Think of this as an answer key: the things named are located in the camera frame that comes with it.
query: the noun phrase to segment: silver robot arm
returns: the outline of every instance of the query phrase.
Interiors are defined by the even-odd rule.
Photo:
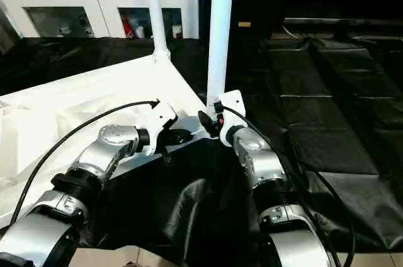
[[[224,93],[219,99],[222,106],[245,116],[241,92]],[[241,118],[227,110],[218,112],[222,112],[220,140],[233,147],[244,167],[259,213],[259,226],[268,235],[269,265],[330,267],[315,226],[298,202],[289,196],[290,185],[276,153]]]
[[[52,179],[30,212],[0,239],[0,266],[68,266],[79,243],[79,229],[118,163],[132,156],[153,155],[165,124],[176,119],[159,103],[146,121],[134,126],[107,125],[98,138]]]

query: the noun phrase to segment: floor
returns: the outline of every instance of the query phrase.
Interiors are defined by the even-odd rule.
[[[347,254],[339,253],[340,263],[344,264]],[[172,263],[162,259],[145,249],[137,246],[126,246],[115,251],[100,249],[78,249],[69,267],[96,266],[121,267],[126,264],[137,263],[141,267],[175,267]],[[388,254],[356,254],[352,267],[403,267],[403,253]]]

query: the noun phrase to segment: black tarp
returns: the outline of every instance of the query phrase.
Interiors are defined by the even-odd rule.
[[[208,50],[169,44],[172,62],[205,100]],[[150,42],[24,39],[0,60],[2,93],[148,55]],[[227,90],[287,154],[317,168],[350,209],[358,251],[403,251],[401,42],[268,40],[229,56]],[[340,208],[307,174],[314,214],[337,251],[348,251]],[[240,265],[256,252],[256,214],[232,151],[202,140],[111,181],[85,245],[137,244],[190,266]]]

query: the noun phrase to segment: black fabric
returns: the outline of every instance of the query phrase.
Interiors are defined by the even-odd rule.
[[[171,60],[205,101],[207,48],[169,44]],[[3,94],[148,55],[150,42],[23,40],[0,60]],[[403,251],[403,76],[400,42],[267,40],[232,51],[227,90],[240,89],[247,117],[287,156],[317,168],[353,214],[358,251]],[[337,251],[349,250],[340,208],[307,173],[313,214]],[[83,245],[137,244],[190,266],[254,256],[256,211],[237,159],[202,140],[111,181]]]

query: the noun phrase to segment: white pole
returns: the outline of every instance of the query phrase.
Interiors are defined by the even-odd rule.
[[[214,103],[224,93],[232,0],[212,0],[208,56],[207,113],[213,119]]]
[[[160,0],[149,0],[152,35],[154,37],[154,57],[170,57],[166,46],[164,20]]]

